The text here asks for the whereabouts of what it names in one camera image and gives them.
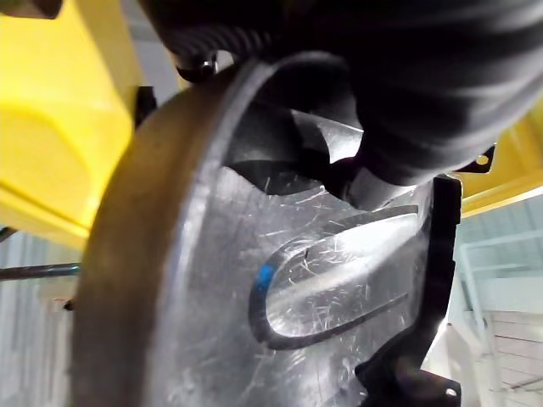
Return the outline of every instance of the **scratched metal surface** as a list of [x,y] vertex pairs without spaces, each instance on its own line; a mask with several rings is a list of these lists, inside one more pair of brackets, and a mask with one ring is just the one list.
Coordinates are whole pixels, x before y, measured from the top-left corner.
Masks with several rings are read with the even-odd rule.
[[[0,243],[0,267],[77,261],[75,250],[25,233]],[[51,295],[72,278],[0,282],[0,407],[65,407],[70,313]]]
[[[423,187],[393,206],[419,204],[427,196]],[[425,209],[420,212],[426,215]],[[341,304],[344,298],[370,310],[408,293],[395,307],[319,343],[272,349],[255,338],[248,308],[259,270],[285,243],[318,226],[341,225],[360,213],[322,188],[287,197],[266,196],[232,170],[221,169],[189,271],[184,306],[176,312],[184,329],[171,339],[177,343],[171,358],[178,370],[168,373],[165,405],[358,406],[365,393],[355,379],[355,367],[406,328],[417,313],[424,239],[415,239],[373,270],[361,268],[355,283],[331,290],[324,302],[310,304],[309,314],[307,307],[300,310],[304,323],[309,315],[310,331],[322,331],[334,303]],[[333,245],[328,252],[321,261],[352,262],[349,253],[338,253]],[[305,260],[301,269],[313,266]]]

